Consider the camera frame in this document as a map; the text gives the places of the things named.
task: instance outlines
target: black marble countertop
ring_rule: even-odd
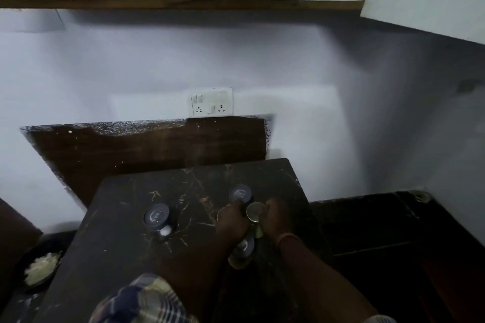
[[[150,271],[150,256],[163,262],[206,243],[215,233],[218,210],[229,203],[229,189],[238,183],[251,188],[255,201],[286,202],[306,246],[324,260],[331,255],[287,159],[110,177],[100,185],[34,322],[85,323],[104,297]],[[179,226],[165,242],[142,224],[154,203],[179,212]],[[212,321],[304,320],[285,273],[270,242],[258,239],[248,267],[226,266]]]

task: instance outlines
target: wooden shelf edge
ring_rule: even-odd
[[[0,0],[21,9],[362,10],[364,0]]]

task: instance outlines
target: orange thread bracelet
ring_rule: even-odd
[[[294,238],[298,241],[301,241],[301,239],[296,236],[295,234],[291,233],[291,232],[284,232],[282,233],[281,235],[278,236],[278,238],[276,239],[276,249],[279,250],[279,245],[281,244],[281,241],[286,238],[287,236],[291,237],[291,238]]]

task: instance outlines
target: power socket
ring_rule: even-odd
[[[208,88],[188,94],[190,117],[232,116],[232,88]]]

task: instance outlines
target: person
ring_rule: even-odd
[[[259,218],[288,266],[308,321],[395,323],[377,310],[345,277],[326,265],[293,234],[282,202],[271,199]],[[222,270],[233,248],[244,238],[249,220],[241,203],[224,207],[216,233],[204,247],[158,265],[116,294],[104,299],[90,323],[197,323],[210,319]]]

